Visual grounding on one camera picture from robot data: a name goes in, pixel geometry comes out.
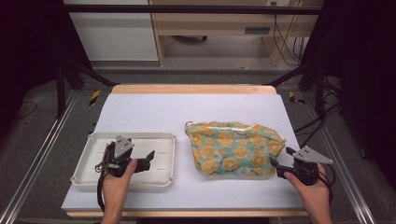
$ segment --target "human hand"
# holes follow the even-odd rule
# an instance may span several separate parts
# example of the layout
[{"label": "human hand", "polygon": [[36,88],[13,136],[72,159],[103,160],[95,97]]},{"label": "human hand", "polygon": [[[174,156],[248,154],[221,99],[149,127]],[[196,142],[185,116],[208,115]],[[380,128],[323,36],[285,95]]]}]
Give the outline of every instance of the human hand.
[{"label": "human hand", "polygon": [[[321,175],[323,179],[326,179],[323,176],[326,175],[323,166],[318,164],[318,169],[319,175]],[[304,207],[313,224],[332,223],[329,204],[330,192],[323,182],[318,181],[315,185],[306,186],[295,175],[289,172],[285,173],[285,177],[299,192],[300,197],[303,200]]]},{"label": "human hand", "polygon": [[137,159],[131,160],[122,177],[106,175],[103,182],[103,195],[105,198],[105,213],[102,223],[120,223],[122,208],[128,194],[129,183],[136,169]]}]

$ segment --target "plastic tray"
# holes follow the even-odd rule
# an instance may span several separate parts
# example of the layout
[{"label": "plastic tray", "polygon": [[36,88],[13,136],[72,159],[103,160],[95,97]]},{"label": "plastic tray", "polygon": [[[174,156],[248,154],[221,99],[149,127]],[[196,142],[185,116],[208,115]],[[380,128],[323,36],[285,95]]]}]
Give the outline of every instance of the plastic tray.
[{"label": "plastic tray", "polygon": [[174,154],[176,137],[172,133],[92,133],[88,136],[77,168],[70,178],[82,189],[96,190],[100,174],[94,167],[102,161],[106,145],[115,141],[117,135],[132,138],[134,149],[131,158],[146,158],[155,150],[149,171],[136,173],[131,179],[130,189],[159,189],[174,181]]}]

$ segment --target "white cabinet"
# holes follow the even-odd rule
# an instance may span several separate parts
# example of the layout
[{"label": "white cabinet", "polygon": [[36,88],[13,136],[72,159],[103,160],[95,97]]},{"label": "white cabinet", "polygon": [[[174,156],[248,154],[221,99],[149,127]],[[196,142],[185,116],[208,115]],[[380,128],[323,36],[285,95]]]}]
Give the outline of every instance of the white cabinet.
[{"label": "white cabinet", "polygon": [[[147,5],[147,0],[64,0],[65,4]],[[90,61],[158,61],[148,13],[70,13]]]}]

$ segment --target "white table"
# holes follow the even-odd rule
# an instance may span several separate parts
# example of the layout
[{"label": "white table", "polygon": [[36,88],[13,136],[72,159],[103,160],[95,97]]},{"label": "white table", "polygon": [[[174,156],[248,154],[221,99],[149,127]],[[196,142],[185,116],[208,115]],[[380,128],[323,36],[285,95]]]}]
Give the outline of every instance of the white table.
[{"label": "white table", "polygon": [[[282,99],[272,87],[118,86],[109,94],[95,132],[170,132],[177,137],[173,185],[157,192],[131,190],[124,216],[307,216],[297,191],[276,175],[246,180],[213,179],[198,173],[190,139],[184,134],[189,120],[260,123],[285,137],[288,147],[298,148]],[[278,161],[291,166],[292,156],[283,150]],[[102,215],[96,192],[73,185],[62,209],[71,217]]]}]

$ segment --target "floral cloth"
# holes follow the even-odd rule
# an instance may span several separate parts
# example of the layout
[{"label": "floral cloth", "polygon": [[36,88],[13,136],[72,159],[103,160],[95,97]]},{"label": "floral cloth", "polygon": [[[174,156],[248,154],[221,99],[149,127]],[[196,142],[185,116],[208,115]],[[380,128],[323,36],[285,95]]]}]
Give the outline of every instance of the floral cloth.
[{"label": "floral cloth", "polygon": [[286,140],[260,124],[239,122],[196,123],[189,121],[185,133],[191,140],[195,168],[204,175],[269,178]]}]

